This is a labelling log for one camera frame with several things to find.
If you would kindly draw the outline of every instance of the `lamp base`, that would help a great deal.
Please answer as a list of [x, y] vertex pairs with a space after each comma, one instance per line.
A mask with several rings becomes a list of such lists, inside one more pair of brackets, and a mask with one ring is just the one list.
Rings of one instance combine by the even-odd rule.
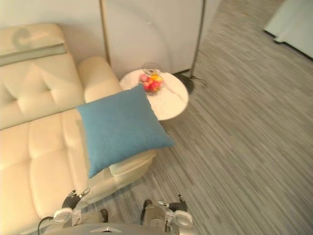
[[182, 75], [181, 73], [175, 73], [174, 76], [178, 78], [186, 87], [189, 94], [193, 91], [195, 85], [191, 78]]

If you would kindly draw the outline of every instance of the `marble tabletop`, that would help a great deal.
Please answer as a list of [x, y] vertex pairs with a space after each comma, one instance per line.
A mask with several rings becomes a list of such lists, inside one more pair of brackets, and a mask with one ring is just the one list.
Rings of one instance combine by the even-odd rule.
[[[120, 81], [121, 87], [128, 90], [138, 85], [139, 76], [142, 73], [142, 70], [128, 73]], [[189, 101], [188, 91], [181, 81], [168, 72], [163, 72], [161, 77], [164, 79], [161, 90], [156, 94], [147, 95], [151, 108], [159, 121], [178, 116], [186, 109]]]

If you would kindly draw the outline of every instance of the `red apple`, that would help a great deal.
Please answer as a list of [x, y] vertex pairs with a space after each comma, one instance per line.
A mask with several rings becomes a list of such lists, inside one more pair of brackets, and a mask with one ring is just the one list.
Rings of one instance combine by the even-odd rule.
[[147, 82], [149, 82], [149, 84], [152, 84], [152, 83], [153, 83], [153, 80], [152, 80], [152, 78], [148, 77], [148, 80], [147, 80]]
[[146, 74], [144, 74], [144, 73], [141, 74], [140, 77], [139, 77], [141, 82], [146, 82], [148, 80], [148, 78], [149, 77]]
[[150, 85], [150, 90], [152, 92], [156, 92], [156, 91], [158, 91], [160, 89], [160, 87], [161, 87], [161, 83], [160, 82], [153, 81], [153, 83], [151, 83], [151, 85]]
[[150, 89], [150, 84], [149, 84], [149, 82], [144, 82], [144, 83], [143, 83], [143, 89], [144, 89], [146, 92], [149, 91], [149, 89]]

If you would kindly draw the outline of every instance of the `white wall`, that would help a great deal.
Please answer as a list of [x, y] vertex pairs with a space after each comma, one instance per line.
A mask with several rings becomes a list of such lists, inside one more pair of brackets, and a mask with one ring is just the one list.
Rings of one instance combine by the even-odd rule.
[[98, 0], [1, 0], [0, 27], [57, 23], [76, 62], [105, 55]]
[[[119, 78], [155, 62], [164, 71], [189, 69], [202, 0], [102, 0], [112, 68]], [[220, 0], [207, 0], [204, 35]]]

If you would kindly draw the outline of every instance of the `sofa armrest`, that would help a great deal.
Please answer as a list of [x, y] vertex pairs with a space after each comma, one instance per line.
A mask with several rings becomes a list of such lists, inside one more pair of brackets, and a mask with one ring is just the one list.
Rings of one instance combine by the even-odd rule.
[[100, 56], [84, 60], [78, 66], [78, 72], [84, 88], [86, 103], [122, 91], [109, 64]]

